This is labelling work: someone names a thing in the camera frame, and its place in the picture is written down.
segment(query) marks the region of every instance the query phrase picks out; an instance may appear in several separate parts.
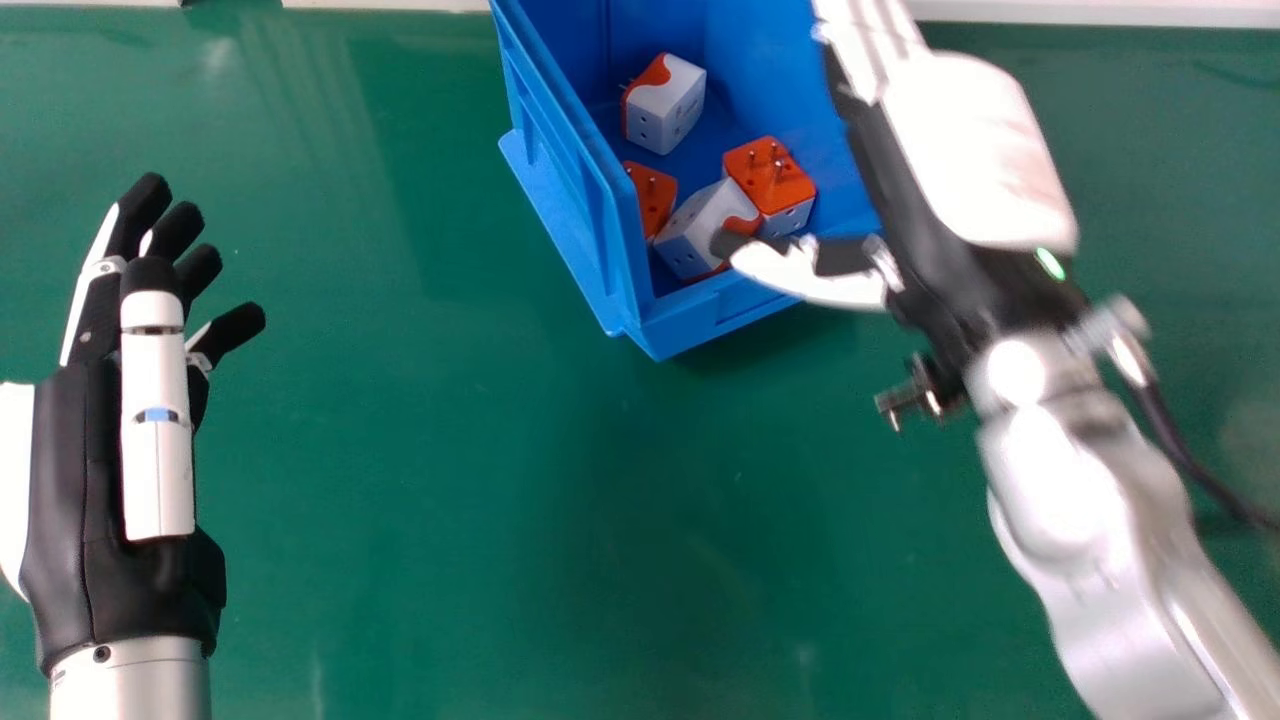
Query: green tabletop surface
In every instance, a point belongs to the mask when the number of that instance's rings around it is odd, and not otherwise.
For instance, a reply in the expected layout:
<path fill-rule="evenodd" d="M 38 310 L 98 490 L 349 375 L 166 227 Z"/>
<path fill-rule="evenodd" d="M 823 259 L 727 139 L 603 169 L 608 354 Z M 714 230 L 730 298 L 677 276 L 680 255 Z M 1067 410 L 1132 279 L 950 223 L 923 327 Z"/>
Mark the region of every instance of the green tabletop surface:
<path fill-rule="evenodd" d="M 1280 507 L 1280 35 L 936 26 L 1027 86 L 1203 460 Z M 215 374 L 221 719 L 1085 717 L 997 547 L 972 416 L 895 436 L 920 347 L 796 307 L 654 364 L 604 337 L 497 149 L 484 15 L 0 9 L 0 377 L 56 361 L 145 170 L 270 327 Z M 1206 541 L 1272 638 L 1280 550 Z M 0 716 L 38 717 L 0 592 Z"/>

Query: robotic hand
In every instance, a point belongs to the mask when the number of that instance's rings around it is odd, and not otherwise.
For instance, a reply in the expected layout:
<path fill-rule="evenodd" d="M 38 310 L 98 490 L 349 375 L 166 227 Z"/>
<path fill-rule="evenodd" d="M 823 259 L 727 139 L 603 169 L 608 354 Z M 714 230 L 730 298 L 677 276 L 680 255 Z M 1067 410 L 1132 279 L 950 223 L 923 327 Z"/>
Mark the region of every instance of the robotic hand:
<path fill-rule="evenodd" d="M 266 320 L 244 304 L 183 343 L 221 259 L 201 245 L 179 260 L 204 220 L 170 201 L 147 174 L 111 206 L 61 366 L 0 384 L 0 569 L 32 606 L 54 720 L 211 715 L 227 570 L 196 525 L 192 434 L 209 373 Z"/>
<path fill-rule="evenodd" d="M 901 0 L 813 0 L 828 87 L 883 224 L 861 243 L 722 233 L 713 252 L 810 302 L 887 309 L 932 355 L 877 397 L 895 429 L 973 404 L 997 539 L 1102 717 L 1280 717 L 1280 659 L 1204 555 L 1170 461 L 1228 510 L 1276 523 L 1187 451 L 1125 300 L 1070 281 L 1078 229 L 1019 83 L 931 50 Z M 1107 355 L 1164 452 L 1103 386 Z"/>

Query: robotic forearm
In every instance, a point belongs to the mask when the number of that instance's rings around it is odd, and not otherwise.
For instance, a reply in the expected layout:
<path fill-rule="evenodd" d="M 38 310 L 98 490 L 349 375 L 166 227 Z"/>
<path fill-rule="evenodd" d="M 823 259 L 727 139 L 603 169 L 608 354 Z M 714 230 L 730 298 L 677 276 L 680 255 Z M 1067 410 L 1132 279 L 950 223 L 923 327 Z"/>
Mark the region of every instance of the robotic forearm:
<path fill-rule="evenodd" d="M 1280 660 L 1201 548 L 1174 466 L 1098 377 L 1106 352 L 1158 397 L 1137 310 L 1093 309 L 1070 282 L 1076 223 L 1021 87 L 928 49 L 900 0 L 813 4 L 883 237 L 851 252 L 723 233 L 713 250 L 783 292 L 887 309 L 925 334 L 932 355 L 877 406 L 895 428 L 978 410 L 996 534 L 1097 715 L 1280 717 Z"/>
<path fill-rule="evenodd" d="M 225 562 L 196 525 L 209 373 L 265 327 L 246 304 L 183 342 L 221 269 L 195 205 L 146 176 L 84 261 L 61 368 L 0 384 L 0 569 L 36 620 L 56 720 L 205 720 Z"/>

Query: green indicator light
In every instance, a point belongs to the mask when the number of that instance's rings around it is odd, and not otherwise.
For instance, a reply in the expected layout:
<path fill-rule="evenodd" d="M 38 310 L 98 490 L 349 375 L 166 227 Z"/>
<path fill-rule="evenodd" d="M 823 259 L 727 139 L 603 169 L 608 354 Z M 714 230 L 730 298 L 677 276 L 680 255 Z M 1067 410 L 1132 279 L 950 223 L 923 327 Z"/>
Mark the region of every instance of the green indicator light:
<path fill-rule="evenodd" d="M 1039 260 L 1041 266 L 1043 266 L 1044 272 L 1052 275 L 1055 281 L 1057 282 L 1066 281 L 1066 268 L 1064 268 L 1062 264 L 1057 261 L 1057 258 L 1053 258 L 1052 252 L 1050 252 L 1043 247 L 1037 247 L 1036 259 Z"/>

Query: blue box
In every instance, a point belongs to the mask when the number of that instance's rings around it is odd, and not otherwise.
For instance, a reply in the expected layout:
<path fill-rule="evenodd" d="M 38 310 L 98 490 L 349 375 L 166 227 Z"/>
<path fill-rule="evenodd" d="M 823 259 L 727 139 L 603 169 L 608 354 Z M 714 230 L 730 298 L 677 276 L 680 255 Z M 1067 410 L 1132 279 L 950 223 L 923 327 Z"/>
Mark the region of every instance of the blue box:
<path fill-rule="evenodd" d="M 493 0 L 515 128 L 499 146 L 591 310 L 664 360 L 795 300 L 727 272 L 682 287 L 643 237 L 634 160 L 680 197 L 721 178 L 721 158 L 780 138 L 818 186 L 809 231 L 874 232 L 827 94 L 808 0 Z M 659 53 L 708 72 L 707 105 L 663 158 L 622 137 L 622 88 Z"/>

